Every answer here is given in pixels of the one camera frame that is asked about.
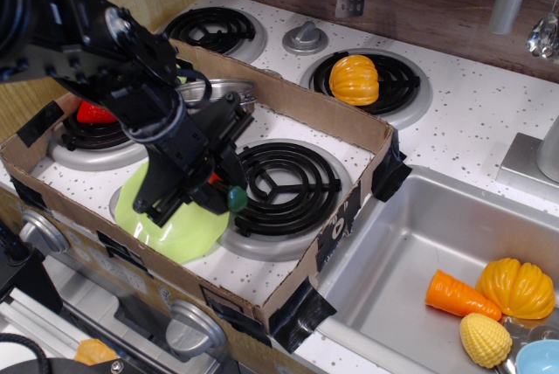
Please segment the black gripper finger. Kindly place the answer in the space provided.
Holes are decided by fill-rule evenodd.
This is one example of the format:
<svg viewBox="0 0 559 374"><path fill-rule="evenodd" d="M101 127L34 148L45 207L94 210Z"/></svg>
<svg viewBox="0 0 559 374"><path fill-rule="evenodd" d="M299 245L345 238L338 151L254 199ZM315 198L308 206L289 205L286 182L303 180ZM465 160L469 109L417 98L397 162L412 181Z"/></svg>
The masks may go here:
<svg viewBox="0 0 559 374"><path fill-rule="evenodd" d="M193 202L216 215L229 211L226 194L211 184L203 184L190 189L188 195Z"/></svg>
<svg viewBox="0 0 559 374"><path fill-rule="evenodd" d="M231 141L219 141L216 144L216 174L226 185L245 189L248 178Z"/></svg>

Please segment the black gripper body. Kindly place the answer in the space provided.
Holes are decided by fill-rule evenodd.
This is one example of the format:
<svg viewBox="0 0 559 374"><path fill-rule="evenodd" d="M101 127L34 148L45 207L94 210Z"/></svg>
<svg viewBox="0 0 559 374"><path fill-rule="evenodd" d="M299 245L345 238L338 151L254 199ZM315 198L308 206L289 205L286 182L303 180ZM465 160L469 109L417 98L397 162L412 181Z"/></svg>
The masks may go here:
<svg viewBox="0 0 559 374"><path fill-rule="evenodd" d="M186 104L167 134L146 144L148 170L133 201L133 210L164 225L181 204L193 202L188 191L207 184L216 173L216 144L236 140L252 122L237 93L189 113Z"/></svg>

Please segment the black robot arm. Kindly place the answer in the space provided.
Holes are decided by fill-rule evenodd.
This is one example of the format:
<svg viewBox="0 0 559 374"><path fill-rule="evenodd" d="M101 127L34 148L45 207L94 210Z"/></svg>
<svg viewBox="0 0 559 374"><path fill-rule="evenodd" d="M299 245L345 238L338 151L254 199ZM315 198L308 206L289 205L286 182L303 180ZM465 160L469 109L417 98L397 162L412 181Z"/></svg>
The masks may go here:
<svg viewBox="0 0 559 374"><path fill-rule="evenodd" d="M108 110L148 151L148 172L133 207L164 225L182 204L223 214L248 203L235 142L251 115L235 92L187 103L186 69L163 34L108 0L1 0L1 80L49 77Z"/></svg>

